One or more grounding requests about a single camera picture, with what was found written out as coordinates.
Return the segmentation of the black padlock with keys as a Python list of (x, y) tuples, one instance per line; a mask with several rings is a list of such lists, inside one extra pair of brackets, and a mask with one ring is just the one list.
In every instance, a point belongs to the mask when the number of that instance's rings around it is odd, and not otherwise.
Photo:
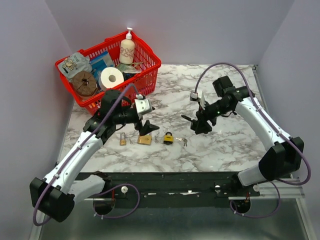
[(195, 122), (197, 121), (196, 119), (192, 119), (192, 118), (190, 118), (189, 116), (184, 115), (184, 114), (182, 114), (181, 117), (182, 117), (183, 119), (191, 122), (191, 123), (195, 123)]

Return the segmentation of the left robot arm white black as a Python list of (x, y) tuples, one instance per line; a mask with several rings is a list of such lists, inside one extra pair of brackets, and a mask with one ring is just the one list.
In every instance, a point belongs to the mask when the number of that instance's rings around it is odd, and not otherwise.
[(71, 214), (76, 204), (91, 196), (107, 197), (114, 190), (111, 179), (100, 171), (79, 182), (75, 180), (89, 159), (117, 131), (118, 125), (124, 127), (133, 124), (140, 136), (159, 129), (148, 120), (142, 122), (143, 115), (154, 110), (150, 100), (137, 93), (131, 101), (125, 97), (125, 93), (115, 89), (107, 90), (101, 99), (100, 108), (85, 123), (69, 153), (45, 177), (36, 177), (31, 181), (29, 189), (35, 226), (41, 226), (37, 221), (38, 212), (61, 223)]

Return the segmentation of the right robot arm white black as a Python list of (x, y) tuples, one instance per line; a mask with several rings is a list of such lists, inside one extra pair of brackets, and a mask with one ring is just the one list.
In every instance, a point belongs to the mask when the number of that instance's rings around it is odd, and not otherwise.
[(216, 125), (218, 117), (238, 114), (253, 129), (266, 150), (257, 165), (236, 174), (230, 183), (230, 191), (234, 195), (241, 196), (250, 185), (279, 179), (300, 168), (303, 140), (282, 130), (249, 88), (235, 87), (228, 76), (218, 78), (212, 85), (220, 98), (212, 104), (205, 100), (201, 91), (190, 93), (190, 100), (199, 105), (196, 119), (190, 121), (191, 130), (197, 135), (207, 134)]

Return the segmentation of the yellow padlock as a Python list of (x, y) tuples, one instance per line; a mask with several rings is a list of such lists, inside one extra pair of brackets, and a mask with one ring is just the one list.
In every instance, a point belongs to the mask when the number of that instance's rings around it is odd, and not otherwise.
[(174, 142), (173, 134), (170, 131), (166, 132), (163, 137), (163, 144), (172, 145), (173, 142)]

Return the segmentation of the small brass padlock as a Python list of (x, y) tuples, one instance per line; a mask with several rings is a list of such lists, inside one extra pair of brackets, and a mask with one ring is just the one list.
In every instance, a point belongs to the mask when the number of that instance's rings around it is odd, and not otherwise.
[(119, 145), (120, 146), (126, 146), (127, 145), (126, 134), (124, 132), (120, 133)]

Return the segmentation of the yellow padlock key bunch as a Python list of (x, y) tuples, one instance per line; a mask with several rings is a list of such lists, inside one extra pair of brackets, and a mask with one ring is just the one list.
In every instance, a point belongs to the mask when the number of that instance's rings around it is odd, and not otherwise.
[(184, 147), (187, 147), (187, 146), (188, 146), (188, 140), (187, 140), (186, 138), (176, 137), (176, 139), (177, 139), (178, 141), (182, 142)]

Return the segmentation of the large brass padlock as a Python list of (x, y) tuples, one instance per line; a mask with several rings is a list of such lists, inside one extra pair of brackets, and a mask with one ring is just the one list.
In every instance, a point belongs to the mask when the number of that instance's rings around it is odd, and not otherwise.
[(138, 139), (137, 139), (137, 143), (139, 145), (150, 146), (152, 143), (152, 136), (151, 135), (139, 135)]

